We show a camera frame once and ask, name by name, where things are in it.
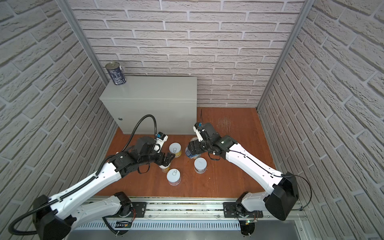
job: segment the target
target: cabinet door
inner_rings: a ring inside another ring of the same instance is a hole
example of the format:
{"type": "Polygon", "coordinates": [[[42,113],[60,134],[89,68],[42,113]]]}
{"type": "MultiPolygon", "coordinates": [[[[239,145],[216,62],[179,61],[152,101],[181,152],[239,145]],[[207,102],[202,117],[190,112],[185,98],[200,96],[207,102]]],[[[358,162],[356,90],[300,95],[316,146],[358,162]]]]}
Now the cabinet door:
{"type": "MultiPolygon", "coordinates": [[[[196,102],[133,102],[104,101],[105,107],[124,134],[131,134],[136,123],[147,114],[156,118],[157,132],[165,134],[195,134],[196,102]]],[[[154,133],[152,118],[146,118],[136,134],[154,133]]]]}

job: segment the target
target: white brick wallpaper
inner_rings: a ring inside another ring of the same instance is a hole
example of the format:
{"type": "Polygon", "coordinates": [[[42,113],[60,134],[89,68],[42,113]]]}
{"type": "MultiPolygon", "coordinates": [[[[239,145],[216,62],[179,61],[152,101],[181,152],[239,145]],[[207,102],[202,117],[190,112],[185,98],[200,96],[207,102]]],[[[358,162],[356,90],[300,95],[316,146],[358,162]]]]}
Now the white brick wallpaper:
{"type": "Polygon", "coordinates": [[[384,239],[383,13],[382,0],[317,0],[259,107],[278,169],[312,184],[319,239],[384,239]]]}
{"type": "Polygon", "coordinates": [[[87,175],[113,121],[104,88],[55,1],[0,2],[0,239],[36,197],[87,175]]]}
{"type": "Polygon", "coordinates": [[[255,107],[303,1],[69,0],[101,64],[197,76],[202,107],[255,107]]]}

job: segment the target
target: dark blue can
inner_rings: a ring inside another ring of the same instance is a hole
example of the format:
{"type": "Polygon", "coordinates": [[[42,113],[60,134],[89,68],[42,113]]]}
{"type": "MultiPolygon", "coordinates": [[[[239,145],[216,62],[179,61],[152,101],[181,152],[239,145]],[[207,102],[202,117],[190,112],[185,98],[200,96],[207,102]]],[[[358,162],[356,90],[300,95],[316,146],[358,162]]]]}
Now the dark blue can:
{"type": "Polygon", "coordinates": [[[122,85],[127,82],[125,80],[125,76],[121,69],[121,66],[118,62],[107,63],[107,65],[105,65],[105,68],[107,69],[109,76],[111,77],[115,85],[122,85]]]}

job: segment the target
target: gray metal cabinet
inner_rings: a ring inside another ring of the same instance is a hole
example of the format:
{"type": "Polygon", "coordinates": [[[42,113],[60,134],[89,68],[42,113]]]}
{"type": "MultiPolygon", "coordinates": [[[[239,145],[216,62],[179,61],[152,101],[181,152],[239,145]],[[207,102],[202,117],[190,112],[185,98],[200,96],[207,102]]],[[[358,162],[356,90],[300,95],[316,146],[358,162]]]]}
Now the gray metal cabinet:
{"type": "MultiPolygon", "coordinates": [[[[156,118],[157,131],[165,134],[194,134],[197,106],[196,77],[127,76],[127,82],[109,82],[100,100],[124,134],[131,134],[146,114],[156,118]]],[[[151,118],[146,118],[136,134],[153,134],[151,118]]]]}

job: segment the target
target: wooden floor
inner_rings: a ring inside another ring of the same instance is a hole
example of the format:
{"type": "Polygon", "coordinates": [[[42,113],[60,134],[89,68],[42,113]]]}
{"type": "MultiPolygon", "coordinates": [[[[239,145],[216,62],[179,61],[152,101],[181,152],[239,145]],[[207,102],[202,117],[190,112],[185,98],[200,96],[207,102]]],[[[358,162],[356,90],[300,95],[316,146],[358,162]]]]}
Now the wooden floor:
{"type": "MultiPolygon", "coordinates": [[[[221,136],[230,135],[255,157],[275,167],[255,108],[198,108],[198,121],[201,121],[201,109],[202,120],[210,122],[221,136]]],[[[143,135],[135,135],[132,144],[141,136],[143,135]]],[[[212,161],[207,153],[202,154],[207,160],[206,172],[196,173],[194,159],[189,159],[185,155],[185,148],[192,137],[192,135],[169,135],[162,148],[162,151],[167,153],[169,145],[173,142],[178,142],[182,146],[182,155],[171,162],[171,168],[177,168],[181,173],[179,185],[171,186],[167,181],[167,174],[162,172],[158,165],[151,163],[149,172],[145,174],[133,172],[107,186],[97,195],[110,196],[123,191],[127,196],[137,197],[239,197],[245,191],[264,191],[239,167],[225,159],[212,161]]],[[[121,151],[128,139],[129,135],[124,135],[118,128],[107,155],[121,151]]],[[[142,172],[146,169],[147,166],[140,167],[142,172]]]]}

